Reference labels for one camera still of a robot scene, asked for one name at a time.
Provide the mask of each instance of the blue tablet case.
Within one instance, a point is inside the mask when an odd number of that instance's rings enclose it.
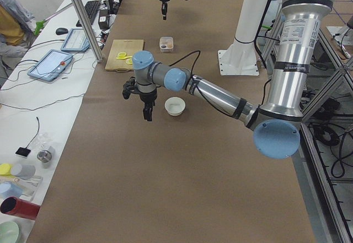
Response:
[[[61,51],[80,53],[89,48],[89,42],[82,28],[72,28],[68,32]]]
[[[47,82],[55,79],[71,63],[73,55],[59,50],[50,50],[27,75]]]

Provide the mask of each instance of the small black object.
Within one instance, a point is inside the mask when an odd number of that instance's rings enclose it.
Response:
[[[99,20],[98,20],[99,29],[106,30],[109,29],[109,14],[108,10],[99,11]]]
[[[100,1],[88,1],[85,4],[84,9],[87,13],[90,24],[94,23],[95,16],[97,15],[97,12],[99,10],[99,6],[100,6]],[[76,26],[81,27],[82,24],[79,21],[77,21]]]
[[[60,27],[60,28],[56,29],[56,31],[55,31],[55,34],[57,34],[57,35],[64,35],[67,33],[68,33],[68,30],[67,30],[67,28],[64,28],[64,27]]]
[[[17,155],[24,156],[25,158],[27,158],[29,153],[31,153],[31,150],[28,148],[18,148],[18,150],[16,151]]]
[[[123,86],[122,96],[127,100],[129,99],[130,94],[138,94],[140,96],[141,101],[145,104],[142,110],[143,118],[148,122],[151,122],[153,107],[156,105],[155,100],[157,98],[157,89],[150,93],[142,93],[136,85],[135,77],[131,77]]]
[[[321,143],[333,147],[340,143],[340,137],[328,126],[313,126],[315,138]]]
[[[339,101],[328,98],[326,102],[313,114],[313,117],[322,121],[330,120],[334,116],[334,111],[340,107]]]
[[[162,16],[163,16],[163,20],[167,19],[167,10],[168,10],[168,3],[167,2],[162,2]]]
[[[353,29],[353,16],[351,17],[351,19],[349,19],[348,23],[347,23],[347,26],[350,28],[350,29]]]

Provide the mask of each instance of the red cup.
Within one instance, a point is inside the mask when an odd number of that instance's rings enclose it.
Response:
[[[16,197],[6,198],[1,206],[0,212],[3,214],[13,215],[31,220],[37,218],[40,206]]]

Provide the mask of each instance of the white pillar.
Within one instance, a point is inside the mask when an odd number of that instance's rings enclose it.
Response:
[[[228,50],[219,50],[221,75],[259,75],[254,41],[267,0],[244,0],[238,22],[236,39]]]

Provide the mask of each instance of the small plastic container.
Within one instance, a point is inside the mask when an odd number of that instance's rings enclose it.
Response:
[[[11,168],[11,174],[23,180],[28,180],[34,176],[35,166],[20,163],[14,164]]]
[[[159,39],[159,48],[162,53],[170,53],[174,51],[173,38],[170,36],[164,36]]]
[[[23,190],[16,184],[6,181],[0,184],[0,197],[6,199],[7,197],[14,196],[20,197]]]
[[[185,109],[185,102],[182,98],[171,97],[165,101],[164,107],[168,114],[178,116],[183,113]]]

